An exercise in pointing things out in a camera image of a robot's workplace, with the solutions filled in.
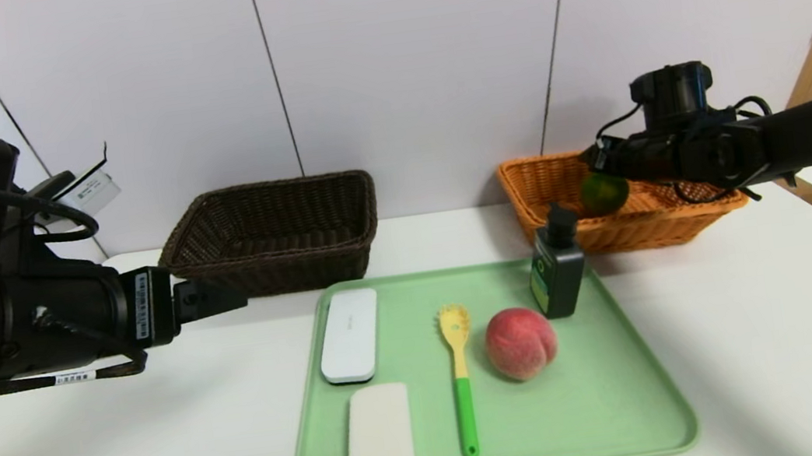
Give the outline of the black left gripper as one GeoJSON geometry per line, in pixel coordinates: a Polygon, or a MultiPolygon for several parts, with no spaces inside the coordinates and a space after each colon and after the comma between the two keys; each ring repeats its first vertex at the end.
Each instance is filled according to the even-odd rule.
{"type": "Polygon", "coordinates": [[[42,269],[26,278],[33,374],[79,369],[107,357],[130,358],[172,342],[178,325],[247,306],[238,289],[186,279],[174,284],[156,266],[130,272],[95,263],[42,269]]]}

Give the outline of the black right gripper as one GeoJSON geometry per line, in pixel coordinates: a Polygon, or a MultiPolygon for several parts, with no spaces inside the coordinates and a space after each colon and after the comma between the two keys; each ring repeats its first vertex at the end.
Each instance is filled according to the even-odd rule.
{"type": "Polygon", "coordinates": [[[676,148],[670,136],[602,135],[579,153],[579,160],[592,171],[635,181],[656,181],[680,176],[676,148]]]}

